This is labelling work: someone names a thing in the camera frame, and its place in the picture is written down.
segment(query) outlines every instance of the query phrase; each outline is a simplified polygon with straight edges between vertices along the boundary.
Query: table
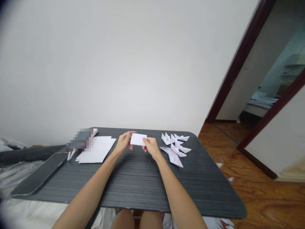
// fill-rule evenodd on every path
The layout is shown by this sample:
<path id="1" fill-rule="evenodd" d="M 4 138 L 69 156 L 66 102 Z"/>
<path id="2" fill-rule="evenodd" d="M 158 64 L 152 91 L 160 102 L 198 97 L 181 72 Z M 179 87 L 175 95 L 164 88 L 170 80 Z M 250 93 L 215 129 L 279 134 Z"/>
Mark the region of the table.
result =
<path id="1" fill-rule="evenodd" d="M 119 135 L 135 130 L 139 134 L 155 137 L 159 147 L 168 147 L 161 139 L 162 133 L 190 136 L 183 143 L 192 149 L 181 157 L 184 168 L 170 163 L 167 153 L 161 150 L 165 160 L 178 180 L 189 193 L 200 213 L 204 216 L 243 219 L 247 215 L 245 205 L 198 138 L 190 132 L 144 129 L 101 128 L 96 136 Z M 111 148 L 107 157 L 114 150 Z M 65 162 L 36 194 L 22 199 L 69 203 L 86 182 L 101 166 L 101 163 L 78 164 L 75 158 Z M 107 182 L 100 204 L 101 207 L 142 209 L 170 212 L 165 188 L 156 162 L 151 155 L 134 146 L 116 163 Z"/>

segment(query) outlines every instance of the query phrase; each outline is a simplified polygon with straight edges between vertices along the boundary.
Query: small paper square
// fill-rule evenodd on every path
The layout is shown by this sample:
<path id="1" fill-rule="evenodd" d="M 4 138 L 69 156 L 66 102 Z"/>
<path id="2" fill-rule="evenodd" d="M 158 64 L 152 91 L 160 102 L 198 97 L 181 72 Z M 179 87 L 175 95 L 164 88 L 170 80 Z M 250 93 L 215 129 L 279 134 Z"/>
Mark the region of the small paper square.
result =
<path id="1" fill-rule="evenodd" d="M 147 138 L 147 135 L 141 135 L 141 134 L 132 133 L 130 144 L 131 145 L 146 146 L 144 141 L 143 141 L 143 138 Z"/>

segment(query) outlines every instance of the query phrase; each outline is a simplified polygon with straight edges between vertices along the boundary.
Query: hand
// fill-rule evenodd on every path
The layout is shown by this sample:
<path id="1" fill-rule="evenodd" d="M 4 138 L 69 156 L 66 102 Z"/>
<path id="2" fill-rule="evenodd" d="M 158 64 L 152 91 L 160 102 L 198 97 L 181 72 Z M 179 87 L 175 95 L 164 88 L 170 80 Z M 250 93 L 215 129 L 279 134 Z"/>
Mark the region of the hand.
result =
<path id="1" fill-rule="evenodd" d="M 136 133 L 136 131 L 128 131 L 119 137 L 117 145 L 114 149 L 115 152 L 121 155 L 122 153 L 124 153 L 128 145 L 129 145 L 129 149 L 131 150 L 133 149 L 133 145 L 130 145 L 130 139 L 132 133 Z"/>
<path id="2" fill-rule="evenodd" d="M 156 159 L 158 159 L 160 156 L 162 156 L 158 144 L 157 144 L 157 140 L 155 138 L 143 138 L 143 141 L 145 143 L 146 146 L 142 146 L 142 149 L 145 152 L 149 152 L 150 155 L 152 156 L 152 158 L 156 161 Z"/>

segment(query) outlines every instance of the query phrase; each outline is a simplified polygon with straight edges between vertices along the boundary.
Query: white wall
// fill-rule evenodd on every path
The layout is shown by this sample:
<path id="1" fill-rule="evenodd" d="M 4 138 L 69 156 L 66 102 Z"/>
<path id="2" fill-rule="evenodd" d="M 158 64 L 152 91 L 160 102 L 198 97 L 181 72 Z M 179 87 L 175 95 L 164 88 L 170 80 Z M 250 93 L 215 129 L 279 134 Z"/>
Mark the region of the white wall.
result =
<path id="1" fill-rule="evenodd" d="M 80 128 L 198 135 L 258 0 L 14 1 L 0 32 L 0 136 Z"/>
<path id="2" fill-rule="evenodd" d="M 292 54 L 305 54 L 304 46 L 305 23 L 300 26 L 282 53 L 279 55 L 276 62 L 260 84 L 261 88 L 258 91 L 267 93 L 266 96 L 272 96 L 281 81 L 280 75 L 285 71 L 284 66 L 287 60 L 291 57 Z"/>
<path id="3" fill-rule="evenodd" d="M 253 139 L 246 150 L 279 173 L 305 156 L 305 87 Z"/>
<path id="4" fill-rule="evenodd" d="M 305 22 L 304 0 L 278 0 L 216 119 L 237 120 L 295 32 Z"/>

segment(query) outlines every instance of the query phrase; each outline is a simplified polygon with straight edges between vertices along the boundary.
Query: phone screen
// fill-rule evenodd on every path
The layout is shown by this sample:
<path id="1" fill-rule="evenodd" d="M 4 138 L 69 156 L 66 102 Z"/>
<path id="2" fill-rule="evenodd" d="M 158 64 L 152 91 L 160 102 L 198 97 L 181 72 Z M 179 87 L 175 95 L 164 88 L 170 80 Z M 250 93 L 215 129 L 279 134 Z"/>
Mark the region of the phone screen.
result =
<path id="1" fill-rule="evenodd" d="M 12 196 L 30 196 L 50 178 L 67 158 L 68 153 L 55 153 L 38 169 L 23 180 L 12 192 Z"/>

